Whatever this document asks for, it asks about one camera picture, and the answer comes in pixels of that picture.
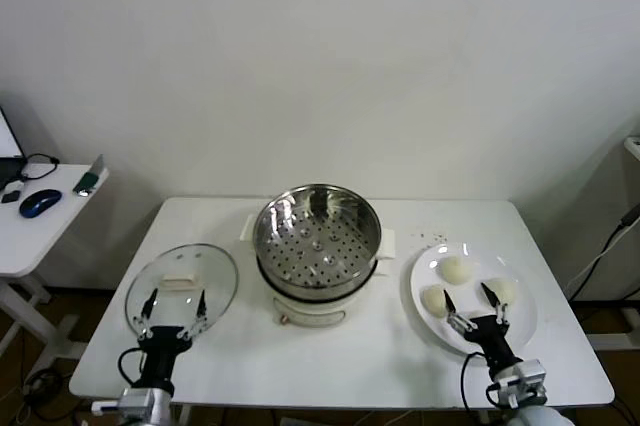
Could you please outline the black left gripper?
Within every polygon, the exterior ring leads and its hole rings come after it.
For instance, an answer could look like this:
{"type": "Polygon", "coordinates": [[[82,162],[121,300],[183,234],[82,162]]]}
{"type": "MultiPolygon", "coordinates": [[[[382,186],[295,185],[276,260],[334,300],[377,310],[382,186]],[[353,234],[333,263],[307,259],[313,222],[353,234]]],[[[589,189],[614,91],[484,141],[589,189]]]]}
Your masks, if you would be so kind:
{"type": "Polygon", "coordinates": [[[195,311],[191,311],[180,326],[153,326],[151,314],[157,304],[158,289],[154,288],[144,301],[141,312],[132,319],[138,344],[145,354],[138,386],[142,388],[173,388],[171,382],[177,357],[188,351],[200,334],[209,328],[206,291],[202,290],[195,311]]]}

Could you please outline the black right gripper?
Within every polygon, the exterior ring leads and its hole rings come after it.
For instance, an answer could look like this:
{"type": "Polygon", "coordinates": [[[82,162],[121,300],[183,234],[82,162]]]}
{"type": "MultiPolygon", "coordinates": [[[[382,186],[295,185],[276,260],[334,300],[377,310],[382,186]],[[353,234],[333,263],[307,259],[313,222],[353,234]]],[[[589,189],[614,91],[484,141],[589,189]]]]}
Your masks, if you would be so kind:
{"type": "Polygon", "coordinates": [[[486,283],[482,282],[481,287],[496,315],[469,320],[457,312],[452,298],[444,290],[446,321],[458,334],[464,334],[468,342],[480,346],[490,371],[503,371],[522,362],[522,359],[513,353],[505,338],[510,325],[506,315],[507,304],[486,283]]]}

